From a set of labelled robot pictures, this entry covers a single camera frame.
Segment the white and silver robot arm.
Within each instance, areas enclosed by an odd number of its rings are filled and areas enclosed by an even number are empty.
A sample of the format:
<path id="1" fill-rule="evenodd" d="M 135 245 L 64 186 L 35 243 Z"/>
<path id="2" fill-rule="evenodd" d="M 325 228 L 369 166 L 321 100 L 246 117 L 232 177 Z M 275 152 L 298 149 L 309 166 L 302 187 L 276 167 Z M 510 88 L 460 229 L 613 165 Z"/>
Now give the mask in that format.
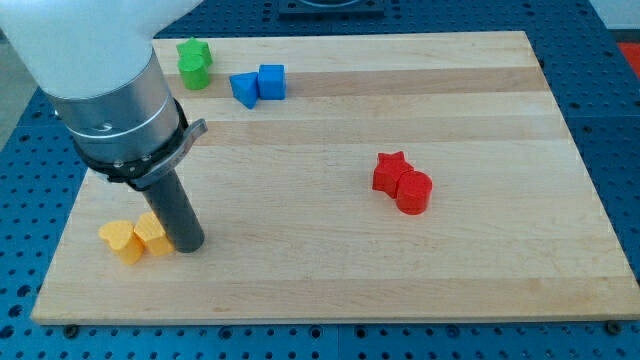
<path id="1" fill-rule="evenodd" d="M 1 29 L 86 165 L 136 190 L 174 175 L 188 125 L 152 45 L 200 0 L 1 0 Z"/>

